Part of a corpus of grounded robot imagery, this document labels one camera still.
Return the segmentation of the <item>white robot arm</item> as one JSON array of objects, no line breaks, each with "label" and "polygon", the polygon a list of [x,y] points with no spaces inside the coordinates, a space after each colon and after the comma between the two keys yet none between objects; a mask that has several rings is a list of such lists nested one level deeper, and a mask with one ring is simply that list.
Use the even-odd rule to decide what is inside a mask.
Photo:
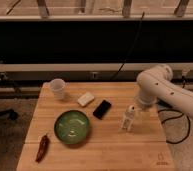
[{"label": "white robot arm", "polygon": [[160,64],[138,74],[137,101],[150,107],[160,99],[193,119],[193,92],[171,83],[173,71],[169,65]]}]

